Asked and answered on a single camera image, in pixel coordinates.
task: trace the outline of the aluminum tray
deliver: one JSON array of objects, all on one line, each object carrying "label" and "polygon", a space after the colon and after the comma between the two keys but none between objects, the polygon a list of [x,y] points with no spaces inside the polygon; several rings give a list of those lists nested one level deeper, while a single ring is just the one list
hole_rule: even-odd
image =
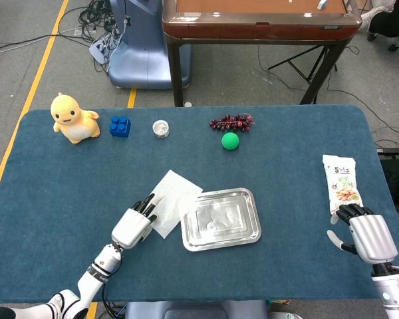
[{"label": "aluminum tray", "polygon": [[246,188],[202,193],[182,219],[182,239],[189,251],[254,243],[261,228],[253,194]]}]

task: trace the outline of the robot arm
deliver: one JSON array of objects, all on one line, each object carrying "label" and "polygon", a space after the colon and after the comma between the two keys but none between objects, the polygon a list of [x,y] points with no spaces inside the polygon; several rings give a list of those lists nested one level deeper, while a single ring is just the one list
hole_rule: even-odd
[{"label": "robot arm", "polygon": [[106,245],[78,281],[80,298],[71,290],[55,294],[48,303],[26,309],[0,307],[0,319],[83,319],[94,296],[122,264],[122,251],[131,249],[151,232],[159,199],[150,194],[129,208],[112,230],[112,244]]},{"label": "robot arm", "polygon": [[329,239],[339,249],[359,255],[372,265],[372,281],[387,316],[399,319],[399,270],[391,263],[398,250],[383,216],[375,215],[369,208],[350,204],[341,205],[331,223],[335,224],[338,219],[349,226],[354,245],[344,243],[332,231],[327,231]]}]

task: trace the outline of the blue lego brick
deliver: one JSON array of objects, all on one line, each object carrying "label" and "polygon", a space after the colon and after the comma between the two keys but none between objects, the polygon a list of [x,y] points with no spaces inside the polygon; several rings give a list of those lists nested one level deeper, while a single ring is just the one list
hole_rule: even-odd
[{"label": "blue lego brick", "polygon": [[113,116],[111,118],[111,124],[109,125],[109,132],[112,136],[119,136],[121,138],[127,138],[130,133],[131,127],[130,120],[125,116]]}]

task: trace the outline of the yellow floor line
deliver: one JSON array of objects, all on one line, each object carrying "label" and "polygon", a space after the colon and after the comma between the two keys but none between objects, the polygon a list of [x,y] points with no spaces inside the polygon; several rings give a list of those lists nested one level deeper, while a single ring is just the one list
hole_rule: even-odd
[{"label": "yellow floor line", "polygon": [[136,100],[136,89],[132,88],[130,90],[130,95],[128,96],[127,108],[134,108],[134,101]]},{"label": "yellow floor line", "polygon": [[97,309],[98,309],[98,303],[97,302],[92,302],[90,304],[90,308],[88,309],[86,319],[94,319],[96,317]]},{"label": "yellow floor line", "polygon": [[[58,24],[59,24],[59,20],[62,18],[62,16],[64,15],[65,9],[68,5],[68,0],[64,0],[61,6],[61,9],[59,10],[59,14],[58,17],[56,19],[55,25],[53,27],[52,30],[52,34],[55,35],[58,32]],[[49,41],[47,42],[47,46],[46,46],[46,50],[45,53],[43,55],[43,58],[41,59],[40,65],[39,65],[39,69],[37,70],[37,73],[34,77],[34,81],[33,84],[31,85],[31,89],[29,90],[28,93],[28,97],[24,103],[24,106],[22,108],[21,111],[21,115],[19,116],[18,122],[16,123],[15,129],[13,130],[13,134],[11,136],[11,140],[9,141],[9,144],[7,145],[7,149],[5,151],[5,155],[3,156],[3,159],[1,160],[0,163],[0,181],[1,178],[3,176],[3,172],[5,170],[5,166],[7,163],[7,159],[9,158],[9,155],[11,153],[12,147],[13,147],[13,142],[15,141],[15,136],[16,133],[18,132],[18,127],[19,127],[19,123],[21,122],[22,117],[28,112],[30,106],[31,106],[31,102],[33,101],[34,95],[35,95],[35,91],[37,91],[37,87],[40,83],[40,79],[41,76],[43,75],[43,71],[45,70],[46,64],[47,64],[47,60],[49,59],[49,55],[52,51],[52,47],[53,47],[53,43],[55,43],[55,38],[56,37],[50,37]]]}]

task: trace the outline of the snack bag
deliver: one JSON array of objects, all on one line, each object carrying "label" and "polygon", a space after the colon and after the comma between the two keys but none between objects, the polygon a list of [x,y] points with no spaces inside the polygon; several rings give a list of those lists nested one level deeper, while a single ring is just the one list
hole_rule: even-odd
[{"label": "snack bag", "polygon": [[356,162],[354,159],[323,155],[322,162],[327,175],[331,215],[340,205],[354,203],[362,206],[362,199],[356,188]]}]

